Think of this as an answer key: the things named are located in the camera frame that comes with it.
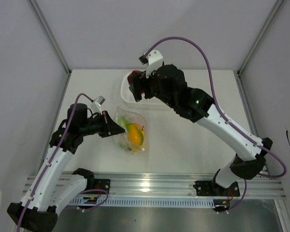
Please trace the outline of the green apple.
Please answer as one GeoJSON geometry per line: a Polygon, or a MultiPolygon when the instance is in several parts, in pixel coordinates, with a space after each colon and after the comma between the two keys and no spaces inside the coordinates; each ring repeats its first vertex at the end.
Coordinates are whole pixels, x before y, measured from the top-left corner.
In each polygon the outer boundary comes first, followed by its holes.
{"type": "Polygon", "coordinates": [[[128,124],[128,121],[125,118],[119,117],[116,120],[117,124],[120,125],[121,127],[126,127],[126,125],[128,124]]]}

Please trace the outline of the dark red apple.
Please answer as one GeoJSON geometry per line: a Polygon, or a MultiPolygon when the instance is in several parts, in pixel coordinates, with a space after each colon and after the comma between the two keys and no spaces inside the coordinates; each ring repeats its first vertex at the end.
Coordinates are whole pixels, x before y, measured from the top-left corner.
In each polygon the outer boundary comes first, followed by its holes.
{"type": "Polygon", "coordinates": [[[129,89],[132,93],[140,93],[143,94],[143,86],[142,86],[142,71],[133,70],[127,77],[127,81],[129,84],[129,89]]]}

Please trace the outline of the yellow mango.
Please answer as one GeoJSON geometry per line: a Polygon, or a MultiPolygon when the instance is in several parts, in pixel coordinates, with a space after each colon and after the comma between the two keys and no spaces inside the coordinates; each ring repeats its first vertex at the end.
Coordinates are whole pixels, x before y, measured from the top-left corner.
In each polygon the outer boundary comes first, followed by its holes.
{"type": "Polygon", "coordinates": [[[136,145],[141,145],[141,128],[138,123],[128,123],[126,125],[127,132],[129,134],[130,142],[136,145]]]}

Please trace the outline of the clear zip top bag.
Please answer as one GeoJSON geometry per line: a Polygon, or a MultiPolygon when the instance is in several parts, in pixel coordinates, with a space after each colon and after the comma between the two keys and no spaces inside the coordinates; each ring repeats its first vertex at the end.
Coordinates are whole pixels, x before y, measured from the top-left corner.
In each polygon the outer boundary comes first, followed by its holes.
{"type": "Polygon", "coordinates": [[[115,143],[121,149],[132,154],[141,154],[148,150],[147,122],[143,116],[117,107],[114,120],[125,130],[115,136],[115,143]]]}

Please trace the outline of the yellow lemon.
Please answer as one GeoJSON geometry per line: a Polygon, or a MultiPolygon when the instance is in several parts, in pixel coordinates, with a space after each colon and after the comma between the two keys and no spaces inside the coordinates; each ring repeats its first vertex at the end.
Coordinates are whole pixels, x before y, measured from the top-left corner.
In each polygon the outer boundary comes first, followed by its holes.
{"type": "Polygon", "coordinates": [[[141,145],[142,145],[144,143],[144,141],[145,141],[144,126],[142,126],[142,128],[141,128],[141,134],[142,134],[142,136],[141,136],[141,145]]]}

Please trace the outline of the white cauliflower with green leaves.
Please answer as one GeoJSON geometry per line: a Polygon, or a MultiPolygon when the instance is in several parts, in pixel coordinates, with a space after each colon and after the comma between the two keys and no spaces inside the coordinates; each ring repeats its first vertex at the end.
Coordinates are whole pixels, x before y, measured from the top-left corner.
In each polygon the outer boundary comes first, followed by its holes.
{"type": "Polygon", "coordinates": [[[118,139],[116,143],[121,149],[125,150],[126,152],[131,151],[131,148],[127,145],[125,140],[118,139]]]}

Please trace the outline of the orange yellow fruit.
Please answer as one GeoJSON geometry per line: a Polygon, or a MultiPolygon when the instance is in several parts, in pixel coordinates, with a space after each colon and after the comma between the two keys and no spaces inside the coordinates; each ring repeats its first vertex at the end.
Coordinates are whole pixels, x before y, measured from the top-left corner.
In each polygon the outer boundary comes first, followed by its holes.
{"type": "Polygon", "coordinates": [[[133,154],[144,153],[148,150],[148,145],[131,145],[129,149],[133,154]]]}

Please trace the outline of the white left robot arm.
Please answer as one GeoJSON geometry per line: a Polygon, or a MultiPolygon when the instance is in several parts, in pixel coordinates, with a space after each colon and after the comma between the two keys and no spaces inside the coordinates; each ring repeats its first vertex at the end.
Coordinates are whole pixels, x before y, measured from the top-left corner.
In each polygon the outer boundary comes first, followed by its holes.
{"type": "Polygon", "coordinates": [[[17,225],[32,232],[50,232],[56,225],[62,210],[78,195],[108,191],[96,188],[92,171],[78,168],[71,179],[59,191],[55,187],[84,137],[99,135],[106,138],[124,133],[107,111],[87,115],[87,105],[75,103],[67,111],[67,119],[53,133],[47,155],[33,183],[19,203],[11,203],[7,213],[17,225]]]}

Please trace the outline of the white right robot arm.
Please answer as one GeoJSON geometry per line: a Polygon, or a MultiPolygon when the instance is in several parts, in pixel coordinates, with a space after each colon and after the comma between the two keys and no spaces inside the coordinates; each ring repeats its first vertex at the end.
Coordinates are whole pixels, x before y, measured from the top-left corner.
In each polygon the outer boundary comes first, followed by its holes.
{"type": "Polygon", "coordinates": [[[171,64],[159,67],[149,76],[145,71],[132,71],[127,81],[137,102],[155,97],[179,116],[211,131],[235,151],[234,158],[212,179],[211,190],[216,195],[222,195],[240,178],[250,180],[262,171],[272,140],[250,134],[220,113],[209,94],[187,85],[182,70],[171,64]]]}

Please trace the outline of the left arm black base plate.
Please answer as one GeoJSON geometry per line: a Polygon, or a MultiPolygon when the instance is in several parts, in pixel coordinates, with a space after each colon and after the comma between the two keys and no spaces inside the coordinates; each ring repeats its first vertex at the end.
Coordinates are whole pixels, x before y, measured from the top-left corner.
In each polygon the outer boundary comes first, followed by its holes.
{"type": "Polygon", "coordinates": [[[93,184],[89,184],[86,190],[91,190],[90,194],[105,195],[110,191],[110,179],[95,179],[93,184]]]}

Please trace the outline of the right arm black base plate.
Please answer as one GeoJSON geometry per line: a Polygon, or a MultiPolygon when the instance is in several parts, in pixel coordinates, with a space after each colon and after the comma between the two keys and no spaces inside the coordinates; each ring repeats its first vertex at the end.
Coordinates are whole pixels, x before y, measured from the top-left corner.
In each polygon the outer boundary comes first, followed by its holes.
{"type": "Polygon", "coordinates": [[[195,181],[193,188],[196,190],[197,196],[213,196],[213,197],[227,197],[240,196],[240,190],[237,182],[233,182],[228,188],[223,188],[212,181],[199,180],[195,181]]]}

